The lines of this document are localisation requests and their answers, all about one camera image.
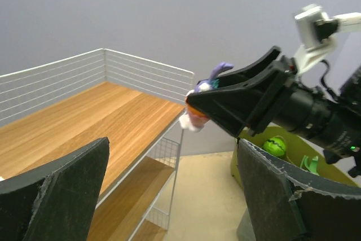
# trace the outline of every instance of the wood grain surface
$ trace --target wood grain surface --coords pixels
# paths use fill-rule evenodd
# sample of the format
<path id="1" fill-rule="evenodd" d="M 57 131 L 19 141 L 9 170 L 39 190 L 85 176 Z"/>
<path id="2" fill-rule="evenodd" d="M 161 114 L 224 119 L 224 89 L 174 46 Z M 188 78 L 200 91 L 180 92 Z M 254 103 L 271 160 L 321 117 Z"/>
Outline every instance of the wood grain surface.
<path id="1" fill-rule="evenodd" d="M 87 241 L 128 240 L 173 171 L 173 168 L 145 157 L 95 210 Z M 154 228 L 146 227 L 143 231 L 147 229 L 149 238 L 153 233 L 150 230 Z"/>
<path id="2" fill-rule="evenodd" d="M 162 241 L 166 234 L 166 230 L 145 220 L 135 236 L 133 241 Z"/>
<path id="3" fill-rule="evenodd" d="M 102 83 L 0 128 L 0 176 L 7 179 L 100 138 L 110 141 L 101 194 L 180 115 L 183 106 Z"/>

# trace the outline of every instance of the concrete floor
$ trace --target concrete floor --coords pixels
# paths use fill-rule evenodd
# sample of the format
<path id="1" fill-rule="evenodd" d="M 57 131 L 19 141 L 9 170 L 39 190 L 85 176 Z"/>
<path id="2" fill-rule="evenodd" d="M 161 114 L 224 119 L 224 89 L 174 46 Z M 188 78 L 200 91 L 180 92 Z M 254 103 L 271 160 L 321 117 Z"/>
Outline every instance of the concrete floor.
<path id="1" fill-rule="evenodd" d="M 170 227 L 165 241 L 237 241 L 236 229 L 246 209 L 242 189 L 230 173 L 232 152 L 180 159 Z M 169 198 L 170 186 L 157 206 Z"/>

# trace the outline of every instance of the small toy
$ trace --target small toy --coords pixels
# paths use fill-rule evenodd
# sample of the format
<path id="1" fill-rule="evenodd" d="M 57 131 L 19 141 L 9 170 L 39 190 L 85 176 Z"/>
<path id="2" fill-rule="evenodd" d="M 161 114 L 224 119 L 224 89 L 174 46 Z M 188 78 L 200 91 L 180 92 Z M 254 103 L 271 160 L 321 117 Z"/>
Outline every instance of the small toy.
<path id="1" fill-rule="evenodd" d="M 187 93 L 186 97 L 191 93 L 199 93 L 202 91 L 208 91 L 218 88 L 218 75 L 233 69 L 233 65 L 230 63 L 222 62 L 217 65 L 211 72 L 210 77 L 207 80 L 200 81 L 194 90 L 191 90 Z M 186 113 L 179 118 L 179 123 L 182 129 L 188 129 L 192 132 L 199 132 L 206 122 L 209 121 L 209 118 L 198 110 L 192 108 L 187 104 L 186 100 Z"/>
<path id="2" fill-rule="evenodd" d="M 262 149 L 273 156 L 282 158 L 286 154 L 286 143 L 284 138 L 278 135 L 268 139 L 262 145 Z"/>
<path id="3" fill-rule="evenodd" d="M 314 175 L 319 176 L 317 172 L 317 166 L 318 166 L 318 156 L 315 156 L 311 159 L 311 162 L 308 164 L 309 157 L 305 155 L 301 161 L 300 168 L 302 169 L 305 167 L 306 170 L 308 170 L 310 173 L 313 173 Z"/>

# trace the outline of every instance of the toy held by gripper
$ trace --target toy held by gripper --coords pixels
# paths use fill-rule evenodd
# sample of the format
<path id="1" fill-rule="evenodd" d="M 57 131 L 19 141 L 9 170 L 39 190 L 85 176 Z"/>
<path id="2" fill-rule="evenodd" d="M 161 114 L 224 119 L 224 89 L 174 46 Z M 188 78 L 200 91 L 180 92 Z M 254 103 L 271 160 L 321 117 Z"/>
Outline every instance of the toy held by gripper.
<path id="1" fill-rule="evenodd" d="M 200 81 L 194 90 L 191 90 L 187 93 L 186 96 L 191 93 L 200 93 L 202 91 L 213 90 L 218 87 L 219 74 L 233 69 L 233 65 L 230 63 L 222 62 L 217 65 L 211 72 L 210 77 L 207 80 Z M 204 127 L 205 123 L 209 119 L 203 113 L 192 108 L 186 101 L 186 113 L 179 118 L 179 123 L 182 129 L 188 129 L 192 132 L 199 132 Z"/>

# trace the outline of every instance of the yellow-green container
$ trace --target yellow-green container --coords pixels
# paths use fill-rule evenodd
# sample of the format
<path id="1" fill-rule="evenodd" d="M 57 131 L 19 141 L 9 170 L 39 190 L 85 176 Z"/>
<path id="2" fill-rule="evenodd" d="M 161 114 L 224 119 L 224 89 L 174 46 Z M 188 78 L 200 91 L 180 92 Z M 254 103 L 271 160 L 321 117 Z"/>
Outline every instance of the yellow-green container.
<path id="1" fill-rule="evenodd" d="M 286 130 L 284 130 L 281 127 L 269 126 L 266 128 L 266 130 L 263 133 L 257 134 L 254 137 L 251 137 L 250 135 L 247 134 L 246 130 L 243 130 L 242 133 L 240 134 L 240 138 L 247 139 L 256 146 L 261 147 L 266 140 L 275 137 L 277 135 L 285 139 L 287 145 L 286 161 L 288 161 L 289 163 L 292 163 L 296 166 L 300 166 L 304 155 L 307 155 L 308 157 L 319 156 L 317 172 L 320 174 L 320 176 L 339 183 L 344 183 L 349 186 L 358 187 L 358 185 L 351 178 L 345 175 L 334 165 L 327 165 L 324 157 L 320 153 L 318 153 L 315 149 L 313 149 L 310 145 L 308 145 L 303 139 L 301 139 L 297 135 L 288 133 Z M 236 144 L 231 160 L 231 174 L 243 189 L 242 180 L 237 168 Z"/>

